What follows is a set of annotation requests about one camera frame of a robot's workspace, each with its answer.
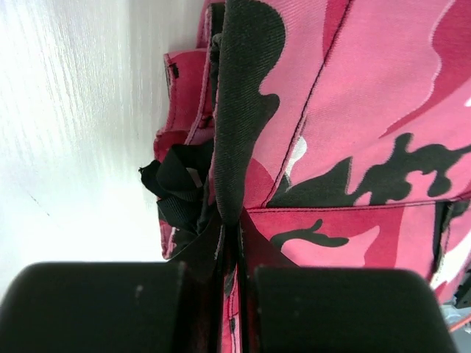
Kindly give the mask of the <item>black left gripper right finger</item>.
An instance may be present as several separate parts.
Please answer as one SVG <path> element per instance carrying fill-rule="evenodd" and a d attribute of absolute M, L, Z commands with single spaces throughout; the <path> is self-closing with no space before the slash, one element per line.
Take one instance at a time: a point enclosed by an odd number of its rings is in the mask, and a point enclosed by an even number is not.
<path fill-rule="evenodd" d="M 247 213 L 237 228 L 243 352 L 455 352 L 435 296 L 410 271 L 303 268 Z"/>

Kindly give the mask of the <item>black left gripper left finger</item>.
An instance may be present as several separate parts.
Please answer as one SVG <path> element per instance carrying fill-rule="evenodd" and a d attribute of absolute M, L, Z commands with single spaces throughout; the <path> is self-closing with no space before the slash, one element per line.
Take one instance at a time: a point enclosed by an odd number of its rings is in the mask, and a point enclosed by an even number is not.
<path fill-rule="evenodd" d="M 36 263 L 1 303 L 3 352 L 219 352 L 218 215 L 165 263 Z"/>

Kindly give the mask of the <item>pink camouflage trousers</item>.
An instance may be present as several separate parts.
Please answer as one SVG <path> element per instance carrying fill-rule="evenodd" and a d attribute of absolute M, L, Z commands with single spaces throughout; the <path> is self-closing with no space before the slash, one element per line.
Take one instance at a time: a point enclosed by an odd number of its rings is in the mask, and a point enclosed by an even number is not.
<path fill-rule="evenodd" d="M 243 213 L 299 267 L 410 271 L 440 310 L 464 298 L 468 1 L 207 1 L 196 48 L 165 64 L 141 181 L 166 259 L 220 217 L 219 352 L 242 352 Z"/>

